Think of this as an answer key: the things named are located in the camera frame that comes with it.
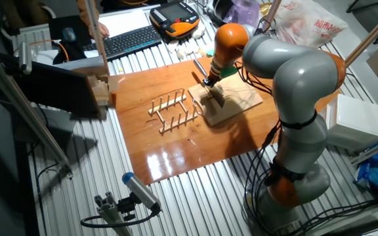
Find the slotted metal table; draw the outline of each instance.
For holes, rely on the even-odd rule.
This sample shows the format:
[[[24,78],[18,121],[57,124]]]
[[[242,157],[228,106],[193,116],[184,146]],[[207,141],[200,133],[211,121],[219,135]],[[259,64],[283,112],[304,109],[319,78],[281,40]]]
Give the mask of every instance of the slotted metal table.
[[[180,43],[187,47],[211,45],[217,29],[210,24],[209,19],[200,9],[192,6],[199,12],[207,30],[201,39],[185,39]],[[148,22],[150,8],[152,7],[144,9]],[[103,14],[101,17],[126,12]],[[12,43],[16,49],[22,41],[32,43],[44,39],[50,39],[48,25],[22,29],[21,34],[14,37]],[[47,49],[51,49],[50,43],[43,43],[38,48],[38,50]],[[346,56],[342,55],[332,42],[322,46],[321,49],[342,58]],[[191,54],[180,60],[175,53],[169,53],[167,45],[162,43],[109,62],[108,65],[110,73],[118,75],[166,66],[197,57],[200,56]],[[355,77],[348,75],[341,91],[347,96],[374,103],[369,92]],[[66,155],[72,164],[73,178],[67,178],[62,169],[54,167],[42,174],[39,179],[48,235],[115,235],[112,229],[89,229],[81,227],[79,223],[80,219],[97,215],[93,199],[95,195],[104,196],[104,193],[111,191],[116,200],[129,196],[129,190],[121,182],[121,177],[126,172],[132,172],[133,169],[116,111],[108,108],[106,112],[107,119],[104,121],[83,119],[75,124],[66,149]],[[29,157],[32,175],[55,163],[54,159],[45,153],[44,147],[37,147],[34,155],[37,162],[36,169],[32,156]],[[149,185],[154,195],[161,201],[163,212],[149,222],[131,226],[133,234],[261,235],[260,229],[251,231],[243,219],[243,187],[254,155],[255,152],[252,151]],[[268,162],[274,155],[274,150],[269,146],[260,165],[259,174],[269,167]],[[150,165],[155,169],[160,161],[167,162],[167,157],[158,157]],[[373,199],[370,193],[362,191],[352,183],[355,169],[350,164],[345,150],[328,146],[317,162],[328,170],[331,186],[315,201],[297,207],[301,222],[329,208],[353,205]],[[42,212],[37,200],[34,176],[31,179],[39,230],[40,234],[44,235]],[[374,208],[357,216],[332,220],[314,229],[308,235],[321,235],[377,211],[378,208]],[[138,219],[145,218],[148,214],[143,206],[136,207]]]

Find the plywood board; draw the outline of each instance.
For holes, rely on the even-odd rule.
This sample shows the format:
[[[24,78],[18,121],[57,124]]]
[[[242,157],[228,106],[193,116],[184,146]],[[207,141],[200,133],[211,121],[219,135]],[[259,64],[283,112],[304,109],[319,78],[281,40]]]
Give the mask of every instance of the plywood board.
[[[201,106],[203,116],[210,126],[225,121],[263,102],[255,88],[244,83],[239,74],[231,75],[215,84],[225,99],[223,107],[210,96],[202,84],[188,89],[192,98]]]

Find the desk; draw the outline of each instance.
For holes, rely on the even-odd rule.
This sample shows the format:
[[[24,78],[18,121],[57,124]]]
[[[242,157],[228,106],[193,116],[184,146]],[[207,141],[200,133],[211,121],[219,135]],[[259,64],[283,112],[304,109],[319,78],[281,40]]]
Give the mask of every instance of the desk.
[[[212,58],[200,58],[204,68],[211,65]],[[190,88],[200,81],[201,74],[193,61],[181,62],[147,71],[118,76],[119,90],[115,108],[122,127],[123,137],[131,158],[132,167],[145,184],[176,176],[262,146],[266,135],[278,122],[278,113],[271,95],[259,91],[263,103],[237,116],[210,127],[202,117],[161,135],[161,122],[157,115],[148,115],[152,100],[180,88]],[[272,86],[271,79],[263,83]],[[192,101],[185,106],[192,113]],[[320,111],[332,98],[318,103]],[[170,115],[180,111],[169,108]]]
[[[207,28],[205,35],[198,40],[183,41],[183,44],[211,43],[216,29],[208,23],[204,14],[200,14],[201,21]],[[19,35],[19,40],[14,40],[27,39],[31,43],[31,40],[45,39],[37,36],[44,35],[44,27],[28,32]],[[341,56],[333,43],[323,46],[322,50]],[[158,47],[109,62],[109,67],[112,75],[119,75],[146,71],[194,58],[195,56],[190,56],[179,60],[175,54],[169,54],[167,45],[162,43]],[[362,87],[359,79],[347,77],[341,92],[347,96],[369,100],[366,88]],[[106,111],[108,118],[105,121],[80,120],[75,125],[66,150],[67,156],[71,159],[73,178],[65,178],[61,170],[54,168],[59,174],[49,171],[39,179],[43,191],[43,210],[48,235],[115,235],[110,229],[92,230],[79,225],[79,219],[96,215],[93,200],[95,195],[104,195],[106,191],[111,191],[116,200],[127,197],[129,190],[122,184],[121,177],[125,172],[135,171],[122,132],[125,127],[119,124],[115,109],[109,108]],[[40,147],[36,149],[35,154],[37,173],[54,163],[53,158]],[[155,217],[144,224],[132,226],[134,235],[250,235],[251,232],[243,220],[242,197],[247,169],[253,155],[253,152],[244,153],[150,184],[149,188],[161,201],[163,212],[159,218]],[[266,149],[264,160],[259,167],[260,173],[268,168],[267,162],[273,156],[274,150],[270,146]],[[328,147],[324,150],[317,163],[329,172],[331,187],[319,199],[299,208],[302,222],[331,207],[347,206],[372,199],[369,193],[361,192],[352,183],[354,168],[348,163],[347,158],[348,154],[342,149]],[[30,170],[31,173],[35,172],[32,161]],[[33,176],[31,181],[40,234],[44,235]],[[147,217],[148,211],[138,205],[135,214],[141,219]],[[347,223],[343,220],[310,235],[322,235]]]

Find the black keyboard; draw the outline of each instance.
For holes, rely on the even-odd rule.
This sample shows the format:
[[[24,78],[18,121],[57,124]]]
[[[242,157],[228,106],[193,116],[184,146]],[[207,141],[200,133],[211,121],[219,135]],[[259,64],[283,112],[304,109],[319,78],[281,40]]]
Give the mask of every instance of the black keyboard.
[[[108,60],[113,60],[161,43],[160,34],[153,26],[135,29],[121,35],[116,35],[103,41]],[[96,44],[83,47],[84,50],[96,50]]]

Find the wooden table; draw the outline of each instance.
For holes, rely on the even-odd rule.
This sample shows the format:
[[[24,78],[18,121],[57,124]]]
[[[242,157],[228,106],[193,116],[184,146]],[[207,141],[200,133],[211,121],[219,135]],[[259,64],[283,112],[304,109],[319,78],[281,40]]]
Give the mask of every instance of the wooden table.
[[[198,61],[209,70],[211,58]],[[118,75],[119,89],[113,94],[117,117],[131,158],[134,173],[151,184],[217,161],[259,148],[270,129],[278,121],[273,98],[259,91],[263,103],[217,126],[209,127],[198,117],[179,128],[159,133],[162,124],[156,114],[149,115],[152,100],[183,87],[199,83],[201,73],[193,61],[147,71]],[[272,80],[263,79],[272,86]],[[192,100],[183,103],[192,112]],[[336,94],[323,98],[316,106],[322,109]],[[179,105],[162,111],[165,120],[181,111]]]

